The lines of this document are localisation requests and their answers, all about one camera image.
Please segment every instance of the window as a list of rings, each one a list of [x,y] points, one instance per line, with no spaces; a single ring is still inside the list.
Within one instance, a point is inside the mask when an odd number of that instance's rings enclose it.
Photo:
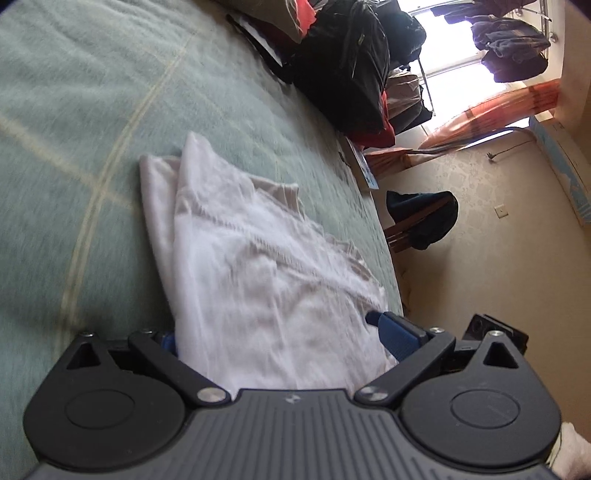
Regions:
[[[433,131],[470,106],[507,90],[507,85],[495,83],[493,75],[480,63],[485,52],[474,45],[470,23],[450,25],[443,17],[435,17],[429,8],[442,1],[398,0],[398,3],[427,32],[421,63],[435,112],[433,119],[424,124],[427,130]],[[411,64],[411,71],[421,76],[417,61]],[[428,105],[426,91],[423,98]]]

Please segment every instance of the bed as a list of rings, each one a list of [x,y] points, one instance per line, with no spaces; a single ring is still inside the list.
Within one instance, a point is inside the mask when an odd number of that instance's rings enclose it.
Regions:
[[[374,204],[334,129],[225,13],[209,1],[17,0],[0,15],[2,479],[33,466],[22,412],[77,332],[173,327],[138,158],[178,154],[187,131],[252,174],[298,183],[306,214],[353,241],[401,312]]]

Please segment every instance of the white t-shirt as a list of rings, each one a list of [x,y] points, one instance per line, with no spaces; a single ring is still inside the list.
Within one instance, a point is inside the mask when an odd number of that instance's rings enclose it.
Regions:
[[[142,157],[148,233],[179,358],[233,396],[240,388],[345,388],[395,358],[369,310],[387,310],[351,243],[326,235],[298,186],[254,177],[189,133],[182,157]]]

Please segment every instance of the ribbed grip surface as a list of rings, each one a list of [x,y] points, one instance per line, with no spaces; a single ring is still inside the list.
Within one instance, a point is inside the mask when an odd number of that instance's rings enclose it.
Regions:
[[[357,407],[344,391],[244,391],[200,410],[176,443],[124,471],[75,473],[41,465],[31,480],[476,480],[409,444],[392,414]],[[495,480],[555,480],[542,466]]]

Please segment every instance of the beige wallpaper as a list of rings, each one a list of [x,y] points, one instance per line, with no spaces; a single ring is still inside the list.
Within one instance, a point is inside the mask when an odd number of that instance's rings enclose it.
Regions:
[[[450,190],[459,201],[452,231],[426,251],[396,260],[410,318],[461,335],[473,313],[526,331],[526,358],[566,420],[591,439],[591,247],[544,154],[510,134],[380,182],[382,226],[392,225],[386,190]],[[494,207],[509,215],[499,219]]]

